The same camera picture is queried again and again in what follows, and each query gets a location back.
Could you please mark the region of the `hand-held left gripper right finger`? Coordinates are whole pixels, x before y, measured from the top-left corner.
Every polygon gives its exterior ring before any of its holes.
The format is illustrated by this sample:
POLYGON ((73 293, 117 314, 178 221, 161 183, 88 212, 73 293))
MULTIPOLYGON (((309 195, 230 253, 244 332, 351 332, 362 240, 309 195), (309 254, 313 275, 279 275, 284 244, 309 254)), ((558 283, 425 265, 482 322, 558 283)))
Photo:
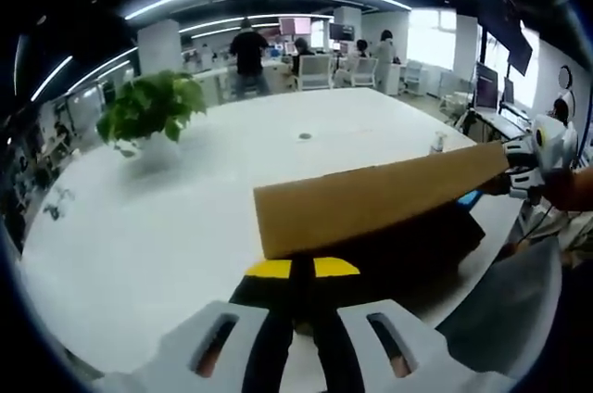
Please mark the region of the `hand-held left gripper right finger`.
POLYGON ((508 392, 515 382, 455 360, 445 337, 395 301, 337 307, 316 286, 314 341, 330 392, 508 392))

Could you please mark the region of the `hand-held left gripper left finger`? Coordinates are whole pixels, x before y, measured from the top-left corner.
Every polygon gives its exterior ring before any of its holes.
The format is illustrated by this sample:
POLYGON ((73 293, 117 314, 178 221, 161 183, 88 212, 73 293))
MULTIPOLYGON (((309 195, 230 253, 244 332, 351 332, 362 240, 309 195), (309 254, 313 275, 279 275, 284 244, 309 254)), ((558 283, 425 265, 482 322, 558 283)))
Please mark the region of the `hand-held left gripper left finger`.
POLYGON ((164 335, 129 374, 97 392, 277 392, 293 339, 289 260, 249 268, 227 301, 211 301, 164 335))

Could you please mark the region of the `person's right hand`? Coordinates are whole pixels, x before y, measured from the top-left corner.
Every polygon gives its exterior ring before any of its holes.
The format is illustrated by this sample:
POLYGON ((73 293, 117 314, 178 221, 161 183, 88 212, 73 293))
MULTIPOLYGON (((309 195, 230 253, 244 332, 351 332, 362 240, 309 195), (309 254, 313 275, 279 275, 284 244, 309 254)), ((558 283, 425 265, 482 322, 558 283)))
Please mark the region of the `person's right hand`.
POLYGON ((543 197, 558 210, 593 210, 593 170, 556 171, 545 178, 543 197))

